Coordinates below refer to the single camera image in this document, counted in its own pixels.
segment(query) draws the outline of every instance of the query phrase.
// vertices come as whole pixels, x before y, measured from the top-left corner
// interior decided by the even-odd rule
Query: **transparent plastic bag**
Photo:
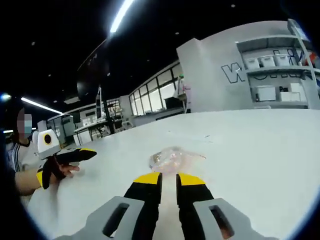
[[[200,154],[186,151],[182,147],[172,146],[150,156],[149,166],[153,172],[163,174],[180,172],[190,160],[205,159]]]

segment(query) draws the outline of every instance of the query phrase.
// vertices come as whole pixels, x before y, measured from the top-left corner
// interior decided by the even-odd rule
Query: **black ceiling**
[[[104,92],[111,99],[129,94],[177,60],[176,48],[191,38],[288,18],[278,1],[262,6],[259,1],[245,0],[135,0],[111,38],[110,28],[123,2],[50,0],[12,6],[13,70],[3,91],[64,112],[87,104],[66,105],[63,100],[77,95],[77,69],[106,38],[109,44],[103,54],[110,76],[103,80]]]

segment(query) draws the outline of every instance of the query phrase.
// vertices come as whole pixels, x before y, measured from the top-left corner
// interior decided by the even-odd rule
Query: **person's hand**
[[[72,178],[74,176],[74,174],[71,171],[76,171],[79,172],[80,168],[78,166],[72,166],[72,165],[60,165],[59,166],[59,170],[63,173],[63,175],[65,175],[66,177],[70,177]],[[56,178],[56,176],[51,173],[51,177],[50,177],[50,184],[55,184],[57,183],[58,180]]]

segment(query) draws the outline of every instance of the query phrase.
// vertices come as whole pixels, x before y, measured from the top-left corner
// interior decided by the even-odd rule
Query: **shelf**
[[[294,35],[269,35],[235,42],[240,53],[267,48],[294,47],[298,38]]]
[[[254,106],[308,106],[306,101],[255,101]]]
[[[310,71],[308,66],[273,66],[273,67],[260,67],[257,69],[247,69],[245,73],[248,76],[260,75],[260,74],[273,74],[273,73],[287,73],[287,72],[304,72]]]

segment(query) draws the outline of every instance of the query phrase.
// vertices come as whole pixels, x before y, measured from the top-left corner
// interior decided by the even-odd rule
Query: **person's arm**
[[[59,165],[60,171],[68,177],[73,177],[73,173],[71,171],[78,172],[80,169],[78,166],[72,165]],[[37,179],[37,168],[32,168],[26,171],[16,172],[14,175],[14,182],[17,190],[20,195],[27,196],[32,194],[36,189],[40,188],[41,185]],[[57,178],[54,174],[51,174],[50,184],[57,183]]]

